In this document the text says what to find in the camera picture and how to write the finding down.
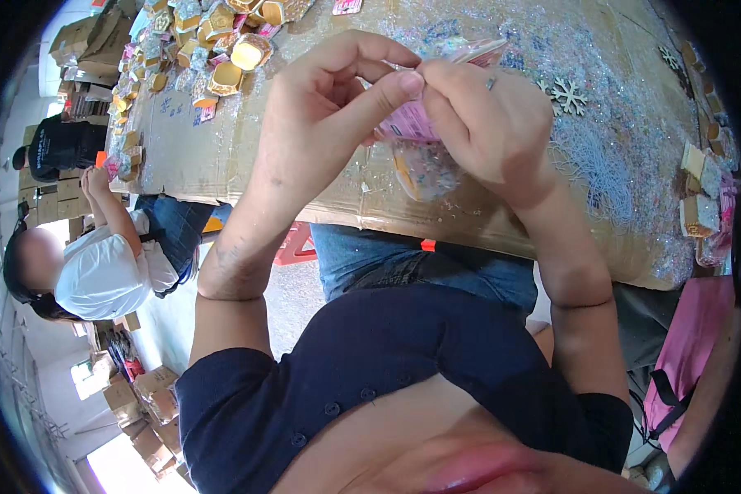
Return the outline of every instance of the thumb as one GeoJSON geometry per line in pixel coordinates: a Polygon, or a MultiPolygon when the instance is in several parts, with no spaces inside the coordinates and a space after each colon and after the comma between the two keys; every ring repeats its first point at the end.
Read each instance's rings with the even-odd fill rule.
{"type": "Polygon", "coordinates": [[[333,135],[359,145],[396,109],[423,92],[425,80],[414,70],[392,72],[324,120],[333,135]]]}

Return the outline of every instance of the plastic stool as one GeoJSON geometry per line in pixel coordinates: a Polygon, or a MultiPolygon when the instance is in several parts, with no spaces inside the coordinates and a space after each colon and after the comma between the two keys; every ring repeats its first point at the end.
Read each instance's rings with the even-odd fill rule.
{"type": "Polygon", "coordinates": [[[318,259],[315,249],[302,250],[308,240],[313,243],[313,239],[310,238],[310,223],[306,221],[291,223],[291,230],[288,231],[283,244],[274,256],[274,263],[278,266],[288,266],[318,259]]]}

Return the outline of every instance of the wooden snowflake ornament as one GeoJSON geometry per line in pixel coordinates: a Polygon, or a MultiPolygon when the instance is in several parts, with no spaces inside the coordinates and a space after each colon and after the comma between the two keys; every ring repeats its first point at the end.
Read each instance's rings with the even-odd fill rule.
{"type": "MultiPolygon", "coordinates": [[[[538,85],[539,88],[541,88],[541,91],[543,91],[543,94],[545,94],[546,96],[549,96],[549,100],[554,100],[555,95],[554,94],[549,94],[549,92],[547,91],[547,88],[549,86],[548,86],[548,84],[546,84],[545,82],[543,82],[543,79],[541,79],[540,81],[536,82],[536,84],[538,85]]],[[[560,116],[560,109],[557,108],[555,105],[552,105],[552,113],[554,114],[555,117],[559,117],[560,116]]]]}
{"type": "Polygon", "coordinates": [[[664,61],[669,64],[670,69],[678,70],[680,68],[680,65],[678,65],[678,59],[675,58],[667,47],[659,47],[659,51],[662,53],[664,61]]]}
{"type": "Polygon", "coordinates": [[[574,91],[576,91],[577,88],[577,85],[573,81],[569,81],[568,85],[566,85],[563,79],[555,77],[555,88],[552,90],[552,96],[554,97],[554,100],[557,101],[557,104],[563,107],[565,113],[573,113],[575,110],[576,114],[581,116],[585,114],[585,111],[579,106],[579,104],[587,104],[587,98],[576,94],[574,91]],[[565,98],[565,102],[561,102],[560,98],[565,98]]]}

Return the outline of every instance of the concrete floor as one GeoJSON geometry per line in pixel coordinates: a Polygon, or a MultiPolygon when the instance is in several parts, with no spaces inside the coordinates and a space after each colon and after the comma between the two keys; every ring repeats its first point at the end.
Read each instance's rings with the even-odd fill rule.
{"type": "MultiPolygon", "coordinates": [[[[209,245],[200,246],[200,260],[209,245]]],[[[534,333],[551,322],[549,301],[541,277],[535,271],[539,297],[536,309],[528,320],[534,333]]],[[[179,375],[186,370],[194,328],[195,281],[179,286],[164,300],[152,297],[137,310],[140,329],[132,332],[133,341],[146,369],[164,364],[179,375]]],[[[310,318],[323,307],[324,294],[318,280],[318,261],[291,266],[272,266],[272,275],[265,292],[269,338],[277,360],[294,348],[310,318]]],[[[627,465],[641,465],[652,459],[655,450],[642,445],[639,433],[631,436],[627,465]]]]}

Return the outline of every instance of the button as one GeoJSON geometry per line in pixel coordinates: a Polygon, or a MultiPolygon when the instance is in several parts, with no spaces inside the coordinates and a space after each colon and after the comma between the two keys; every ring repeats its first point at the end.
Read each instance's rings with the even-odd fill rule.
{"type": "Polygon", "coordinates": [[[334,401],[332,403],[327,403],[324,407],[324,413],[326,413],[330,417],[337,417],[337,415],[340,413],[340,405],[338,405],[334,401]]]}
{"type": "Polygon", "coordinates": [[[373,401],[376,398],[376,391],[371,390],[369,387],[359,392],[359,397],[363,401],[373,401]]]}
{"type": "Polygon", "coordinates": [[[305,444],[307,444],[307,438],[304,434],[299,434],[298,432],[291,436],[291,444],[293,444],[296,447],[304,447],[305,444]]]}

